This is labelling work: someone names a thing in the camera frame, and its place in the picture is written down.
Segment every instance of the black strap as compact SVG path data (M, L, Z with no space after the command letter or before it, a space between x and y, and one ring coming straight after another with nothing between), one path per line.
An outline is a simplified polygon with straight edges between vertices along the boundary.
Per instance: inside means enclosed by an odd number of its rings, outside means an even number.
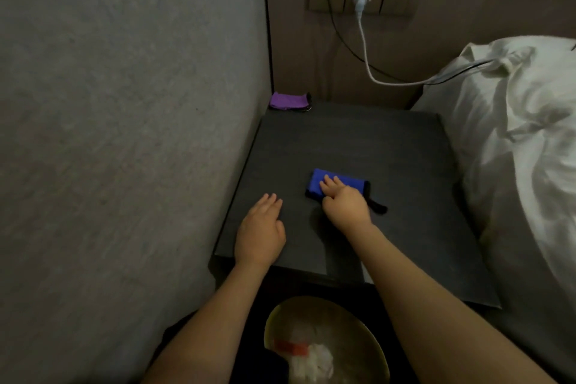
M386 214L388 212L388 207L382 204L378 204L378 202L372 199L370 197L370 189L370 181L366 181L364 183L364 192L362 194L364 199L366 199L366 203L376 214Z

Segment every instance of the hand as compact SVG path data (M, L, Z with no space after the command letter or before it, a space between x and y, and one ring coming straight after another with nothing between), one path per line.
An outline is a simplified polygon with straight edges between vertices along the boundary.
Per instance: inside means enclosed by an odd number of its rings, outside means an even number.
M360 191L344 185L337 176L332 180L328 175L320 182L320 188L326 195L322 200L324 212L344 235L357 224L372 224L368 204Z
M236 234L236 264L257 265L268 270L276 261L286 243L284 223L278 220L281 207L282 199L277 200L275 194L270 197L265 194L250 208Z

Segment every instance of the white charging cable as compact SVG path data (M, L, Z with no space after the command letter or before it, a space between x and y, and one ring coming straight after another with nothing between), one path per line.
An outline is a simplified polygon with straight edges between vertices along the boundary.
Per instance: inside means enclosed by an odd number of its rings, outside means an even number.
M354 10L356 11L356 19L358 20L358 28L360 29L360 36L362 37L362 46L364 47L364 63L366 64L366 71L368 72L368 76L370 77L371 81L378 85L387 87L412 87L423 84L434 84L437 82L441 82L442 80L452 77L454 75L464 73L465 71L468 70L468 68L472 68L473 66L478 67L479 65L487 64L489 62L494 61L494 59L488 59L488 58L484 60L477 60L467 66L459 67L457 70L454 70L450 73L432 76L431 78L426 79L425 81L405 82L402 84L378 81L374 79L374 76L372 76L372 72L370 70L370 64L368 64L368 51L366 50L366 38L364 37L364 29L362 29L362 13L364 12L364 8L367 2L368 0L354 0L355 3Z

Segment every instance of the bed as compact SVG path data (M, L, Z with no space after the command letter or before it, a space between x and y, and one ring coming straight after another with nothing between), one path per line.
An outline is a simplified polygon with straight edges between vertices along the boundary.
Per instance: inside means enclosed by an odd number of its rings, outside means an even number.
M576 382L575 41L468 45L413 110L439 114L502 302L486 319L559 382Z

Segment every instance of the textured wall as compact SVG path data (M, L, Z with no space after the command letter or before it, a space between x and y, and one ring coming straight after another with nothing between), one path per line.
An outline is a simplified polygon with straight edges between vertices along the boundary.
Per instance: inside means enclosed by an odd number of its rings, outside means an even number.
M336 37L330 16L307 6L308 0L268 0L274 88L334 102L404 106L415 89L372 83ZM335 21L361 54L356 18L336 15ZM469 42L528 34L576 38L576 0L422 0L412 18L365 15L362 23L371 64L417 81L437 73Z
M0 382L122 381L214 287L264 0L0 8Z

